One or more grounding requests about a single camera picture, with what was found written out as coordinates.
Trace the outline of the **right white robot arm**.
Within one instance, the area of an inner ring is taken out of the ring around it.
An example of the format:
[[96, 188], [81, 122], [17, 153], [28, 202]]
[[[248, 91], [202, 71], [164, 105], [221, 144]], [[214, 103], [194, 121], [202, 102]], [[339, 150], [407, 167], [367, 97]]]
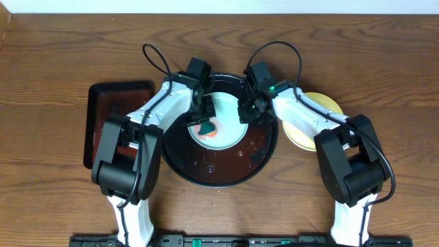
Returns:
[[248, 96], [238, 105], [240, 122], [272, 115], [312, 138], [324, 186], [336, 201], [331, 236], [340, 245], [364, 246], [371, 207], [389, 200], [396, 189], [369, 118], [335, 113], [289, 80], [246, 80], [246, 88]]

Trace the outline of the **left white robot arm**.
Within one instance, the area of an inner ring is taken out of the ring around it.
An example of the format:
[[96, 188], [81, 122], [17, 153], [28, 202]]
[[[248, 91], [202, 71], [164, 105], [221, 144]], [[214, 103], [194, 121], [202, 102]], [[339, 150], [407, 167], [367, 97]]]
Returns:
[[91, 169], [91, 180], [110, 201], [117, 216], [121, 246], [146, 246], [154, 233], [148, 198], [161, 162], [163, 136], [182, 115], [197, 117], [211, 74], [170, 73], [160, 91], [125, 115], [104, 122]]

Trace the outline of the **pale green plate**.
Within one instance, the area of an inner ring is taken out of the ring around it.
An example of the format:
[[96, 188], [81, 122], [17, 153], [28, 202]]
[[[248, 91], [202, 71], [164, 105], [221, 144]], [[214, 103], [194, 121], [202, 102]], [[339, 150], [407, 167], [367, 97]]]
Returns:
[[238, 115], [238, 99], [228, 93], [209, 93], [215, 108], [215, 117], [210, 122], [215, 132], [199, 134], [204, 124], [188, 127], [192, 139], [202, 147], [210, 150], [224, 150], [238, 144], [246, 135], [248, 124], [240, 123]]

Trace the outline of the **yellow plate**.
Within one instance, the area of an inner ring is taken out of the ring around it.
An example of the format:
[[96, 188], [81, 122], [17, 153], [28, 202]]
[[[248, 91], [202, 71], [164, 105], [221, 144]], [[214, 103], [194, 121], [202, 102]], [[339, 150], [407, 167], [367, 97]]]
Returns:
[[[343, 111], [336, 101], [331, 99], [329, 96], [315, 93], [315, 92], [307, 92], [305, 95], [312, 99], [313, 101], [319, 103], [323, 107], [331, 110], [335, 113], [342, 114]], [[291, 123], [282, 121], [283, 129], [288, 139], [298, 146], [301, 149], [306, 151], [315, 152], [316, 147], [313, 139], [310, 139], [307, 135], [305, 135], [302, 131], [300, 131], [296, 126], [293, 126]]]

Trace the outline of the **green scrubbing sponge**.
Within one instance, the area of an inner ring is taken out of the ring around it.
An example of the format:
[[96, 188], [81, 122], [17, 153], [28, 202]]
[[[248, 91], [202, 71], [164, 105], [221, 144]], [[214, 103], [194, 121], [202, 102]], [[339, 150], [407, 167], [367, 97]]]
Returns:
[[202, 122], [197, 134], [202, 137], [213, 137], [217, 134], [216, 125], [212, 121]]

